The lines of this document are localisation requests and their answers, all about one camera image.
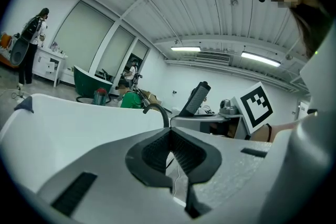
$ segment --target concrete floor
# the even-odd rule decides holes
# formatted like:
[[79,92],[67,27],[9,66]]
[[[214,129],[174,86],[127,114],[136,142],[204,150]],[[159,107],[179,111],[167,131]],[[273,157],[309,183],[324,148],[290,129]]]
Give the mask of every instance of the concrete floor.
[[[14,107],[18,104],[16,99],[12,99],[12,94],[18,93],[18,71],[4,65],[0,65],[0,129],[5,124],[10,115],[14,112]],[[54,82],[48,79],[33,75],[33,82],[24,85],[25,96],[33,93],[43,93],[53,97],[58,97],[76,102],[79,94],[74,87],[59,84],[54,88]],[[81,99],[82,102],[91,103],[92,99]],[[115,102],[110,102],[107,106],[118,106]]]

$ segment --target ceiling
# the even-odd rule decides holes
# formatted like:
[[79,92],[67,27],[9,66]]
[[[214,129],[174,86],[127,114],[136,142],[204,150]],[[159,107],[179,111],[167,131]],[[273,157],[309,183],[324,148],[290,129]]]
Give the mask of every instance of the ceiling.
[[[150,41],[171,65],[230,73],[307,93],[299,71],[307,62],[286,8],[266,0],[96,0]],[[172,46],[200,46],[201,54]],[[247,51],[278,60],[278,68],[242,58]]]

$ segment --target black pants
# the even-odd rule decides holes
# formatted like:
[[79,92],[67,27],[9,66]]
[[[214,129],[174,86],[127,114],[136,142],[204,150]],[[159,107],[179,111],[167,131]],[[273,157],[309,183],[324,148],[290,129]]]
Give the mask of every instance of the black pants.
[[32,73],[33,63],[36,51],[37,51],[37,44],[29,43],[25,58],[22,60],[19,66],[19,83],[21,84],[25,84],[25,76],[26,76],[26,83],[27,84],[31,83],[31,77],[33,75]]

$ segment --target box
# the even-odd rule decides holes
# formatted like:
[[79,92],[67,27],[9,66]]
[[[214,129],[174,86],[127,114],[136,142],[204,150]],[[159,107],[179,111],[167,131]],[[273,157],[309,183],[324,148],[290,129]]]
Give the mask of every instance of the box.
[[159,101],[153,93],[147,92],[147,91],[144,91],[144,90],[141,90],[141,91],[148,98],[148,100],[151,102],[151,104],[161,105],[161,101]]
[[274,113],[269,96],[261,82],[234,96],[231,104],[237,106],[244,116],[250,134],[265,125]]

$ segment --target table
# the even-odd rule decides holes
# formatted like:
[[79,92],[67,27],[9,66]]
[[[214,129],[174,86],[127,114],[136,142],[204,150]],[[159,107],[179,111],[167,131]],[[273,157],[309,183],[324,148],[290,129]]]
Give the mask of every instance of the table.
[[54,88],[59,83],[61,72],[68,56],[54,52],[51,49],[37,47],[33,63],[33,74],[50,79],[54,82]]

